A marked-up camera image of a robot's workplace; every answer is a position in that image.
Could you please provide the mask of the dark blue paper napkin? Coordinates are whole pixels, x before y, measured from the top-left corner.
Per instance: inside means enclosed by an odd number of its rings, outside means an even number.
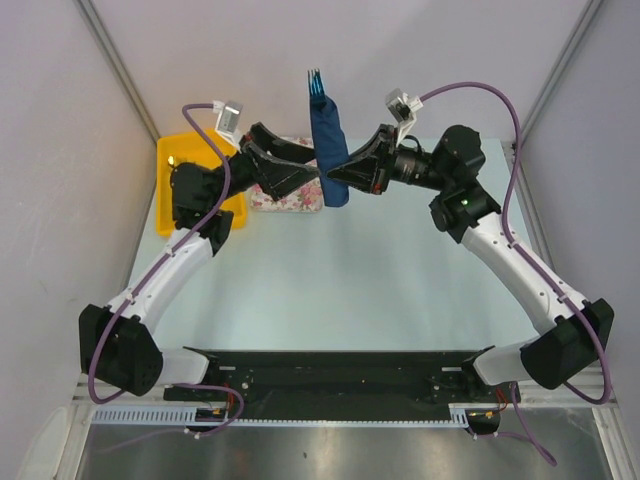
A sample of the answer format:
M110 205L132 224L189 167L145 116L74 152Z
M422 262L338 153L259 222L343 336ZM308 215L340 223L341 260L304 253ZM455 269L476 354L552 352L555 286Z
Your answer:
M349 153L339 111L328 96L310 98L311 134L326 207L340 208L349 201L348 186L328 177L328 172L347 162Z

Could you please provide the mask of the blue metal fork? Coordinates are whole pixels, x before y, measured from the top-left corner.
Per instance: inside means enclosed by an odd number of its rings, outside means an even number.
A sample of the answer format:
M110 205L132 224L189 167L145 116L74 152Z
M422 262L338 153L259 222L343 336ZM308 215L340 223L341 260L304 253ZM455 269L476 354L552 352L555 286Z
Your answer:
M308 93L311 105L324 105L326 103L326 93L319 69L307 71Z

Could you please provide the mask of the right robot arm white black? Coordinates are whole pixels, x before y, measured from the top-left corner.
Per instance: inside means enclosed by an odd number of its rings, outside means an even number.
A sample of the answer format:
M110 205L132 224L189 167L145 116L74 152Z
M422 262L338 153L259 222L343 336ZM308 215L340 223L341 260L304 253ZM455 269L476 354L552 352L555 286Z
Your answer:
M397 141L381 125L330 179L380 195L392 181L436 191L429 209L436 228L480 259L518 301L537 337L488 347L464 363L463 393L484 401L498 384L532 380L554 390L595 362L614 319L604 299L588 300L562 281L502 220L502 206L477 179L486 157L478 132L448 128L431 152Z

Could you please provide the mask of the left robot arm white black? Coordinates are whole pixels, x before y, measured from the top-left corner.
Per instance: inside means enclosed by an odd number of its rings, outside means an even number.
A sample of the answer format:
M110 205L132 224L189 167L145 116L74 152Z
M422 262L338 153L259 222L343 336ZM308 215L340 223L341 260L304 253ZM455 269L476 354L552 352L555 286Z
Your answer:
M141 276L104 306L87 305L79 316L82 371L91 399L102 381L119 394L147 394L156 385L186 385L197 398L214 397L220 374L212 357L193 348L161 350L153 333L165 310L191 277L222 248L233 213L222 204L259 186L280 200L320 174L312 147L278 137L256 123L236 152L207 168L181 159L169 177L174 230L163 251Z

